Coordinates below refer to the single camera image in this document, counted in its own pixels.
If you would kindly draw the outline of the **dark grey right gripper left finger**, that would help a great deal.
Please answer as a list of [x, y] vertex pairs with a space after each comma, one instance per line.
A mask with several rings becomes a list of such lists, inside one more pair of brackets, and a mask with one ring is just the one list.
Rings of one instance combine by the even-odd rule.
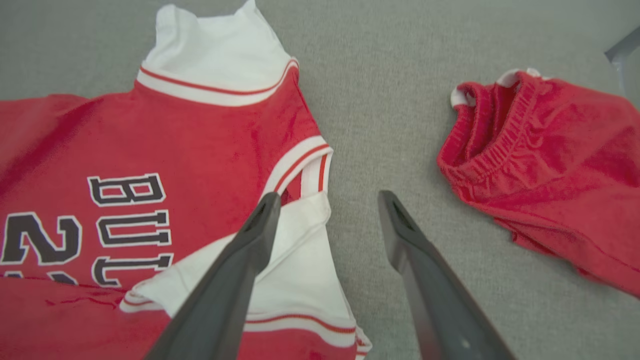
[[265, 194], [146, 354], [147, 360], [235, 360], [256, 276], [269, 264], [281, 196]]

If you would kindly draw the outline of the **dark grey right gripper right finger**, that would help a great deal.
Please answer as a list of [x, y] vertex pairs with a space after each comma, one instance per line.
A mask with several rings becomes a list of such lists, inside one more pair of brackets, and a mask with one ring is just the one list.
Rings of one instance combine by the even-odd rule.
[[494, 328], [400, 199], [378, 193], [388, 261], [402, 276], [423, 360], [513, 360]]

